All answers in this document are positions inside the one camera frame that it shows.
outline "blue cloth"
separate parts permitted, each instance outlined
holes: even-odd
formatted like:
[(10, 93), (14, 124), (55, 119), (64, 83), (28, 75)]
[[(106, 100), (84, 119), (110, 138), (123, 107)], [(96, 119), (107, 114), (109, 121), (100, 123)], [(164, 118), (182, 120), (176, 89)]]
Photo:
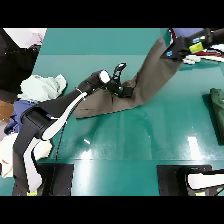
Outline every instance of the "blue cloth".
[(197, 32), (202, 31), (203, 28), (173, 28), (176, 37), (189, 37)]
[(6, 135), (11, 134), (12, 132), (19, 133), (22, 127), (22, 123), (20, 121), (22, 113), (34, 105), (36, 104), (30, 103), (26, 100), (15, 101), (13, 114), (10, 117), (9, 123), (6, 125), (4, 129), (4, 133)]

